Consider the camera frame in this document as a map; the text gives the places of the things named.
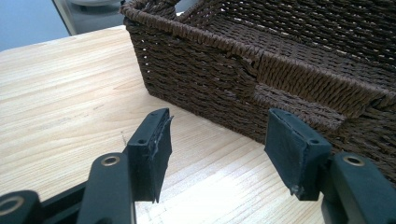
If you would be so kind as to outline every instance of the wicker basket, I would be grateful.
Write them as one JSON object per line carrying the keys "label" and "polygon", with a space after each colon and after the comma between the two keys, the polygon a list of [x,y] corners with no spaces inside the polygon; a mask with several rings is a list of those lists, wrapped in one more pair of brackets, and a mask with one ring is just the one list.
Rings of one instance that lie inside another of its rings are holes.
{"label": "wicker basket", "polygon": [[120,9],[150,94],[262,143],[288,110],[396,183],[393,1],[177,2]]}

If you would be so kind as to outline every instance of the metal rivet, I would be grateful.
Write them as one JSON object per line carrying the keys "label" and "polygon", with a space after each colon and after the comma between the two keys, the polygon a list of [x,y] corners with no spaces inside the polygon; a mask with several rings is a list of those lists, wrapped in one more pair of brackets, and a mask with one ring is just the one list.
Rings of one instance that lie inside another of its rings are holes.
{"label": "metal rivet", "polygon": [[[24,199],[21,196],[13,196],[3,200],[2,202],[0,202],[0,216],[4,216],[14,212],[23,205],[23,202]],[[1,206],[3,206],[6,203],[14,203],[14,204],[7,209],[2,209]]]}
{"label": "metal rivet", "polygon": [[109,157],[102,159],[101,163],[104,166],[111,166],[111,165],[117,164],[119,161],[120,161],[120,157],[109,156]]}
{"label": "metal rivet", "polygon": [[364,166],[364,161],[354,156],[345,156],[344,161],[354,166]]}

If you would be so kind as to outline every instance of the wooden table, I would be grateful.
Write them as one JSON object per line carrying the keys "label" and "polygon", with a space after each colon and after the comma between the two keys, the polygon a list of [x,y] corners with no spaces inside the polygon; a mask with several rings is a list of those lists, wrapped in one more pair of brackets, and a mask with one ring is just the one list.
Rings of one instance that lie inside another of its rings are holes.
{"label": "wooden table", "polygon": [[174,151],[138,223],[323,223],[320,201],[290,196],[264,145],[150,96],[123,26],[0,52],[0,194],[44,201],[85,181],[162,107]]}

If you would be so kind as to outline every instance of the clamp jaw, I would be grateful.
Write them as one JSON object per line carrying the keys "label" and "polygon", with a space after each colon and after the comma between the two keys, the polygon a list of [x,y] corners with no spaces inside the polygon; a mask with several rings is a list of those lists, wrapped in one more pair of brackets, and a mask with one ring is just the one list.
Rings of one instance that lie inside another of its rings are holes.
{"label": "clamp jaw", "polygon": [[370,160],[331,155],[332,145],[296,116],[269,110],[265,151],[282,181],[300,201],[324,195],[330,223],[396,223],[396,190]]}
{"label": "clamp jaw", "polygon": [[169,109],[153,111],[140,124],[122,153],[92,163],[87,182],[43,203],[34,191],[0,197],[0,223],[136,223],[134,202],[159,201],[172,153]]}

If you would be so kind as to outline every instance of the white object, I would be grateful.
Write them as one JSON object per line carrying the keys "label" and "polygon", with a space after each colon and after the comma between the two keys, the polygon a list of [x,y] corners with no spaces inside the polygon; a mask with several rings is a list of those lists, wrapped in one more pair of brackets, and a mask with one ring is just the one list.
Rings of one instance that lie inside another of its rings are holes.
{"label": "white object", "polygon": [[120,2],[120,0],[70,0],[70,2],[84,7],[100,7]]}

